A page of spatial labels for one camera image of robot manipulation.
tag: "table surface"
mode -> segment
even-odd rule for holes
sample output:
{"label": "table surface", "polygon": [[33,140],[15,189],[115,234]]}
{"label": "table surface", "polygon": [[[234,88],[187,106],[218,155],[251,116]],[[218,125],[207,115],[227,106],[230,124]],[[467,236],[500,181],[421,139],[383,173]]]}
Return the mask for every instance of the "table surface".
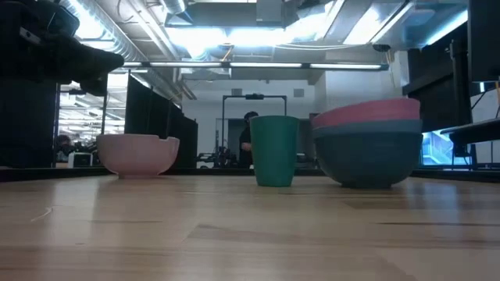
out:
{"label": "table surface", "polygon": [[500,185],[253,177],[0,183],[0,280],[498,280]]}

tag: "green cup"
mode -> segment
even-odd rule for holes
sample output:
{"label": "green cup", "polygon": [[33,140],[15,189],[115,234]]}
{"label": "green cup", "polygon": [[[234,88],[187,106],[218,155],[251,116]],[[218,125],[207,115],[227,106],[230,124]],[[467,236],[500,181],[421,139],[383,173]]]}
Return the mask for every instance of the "green cup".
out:
{"label": "green cup", "polygon": [[250,119],[252,157],[257,184],[289,187],[297,161],[298,119],[262,116]]}

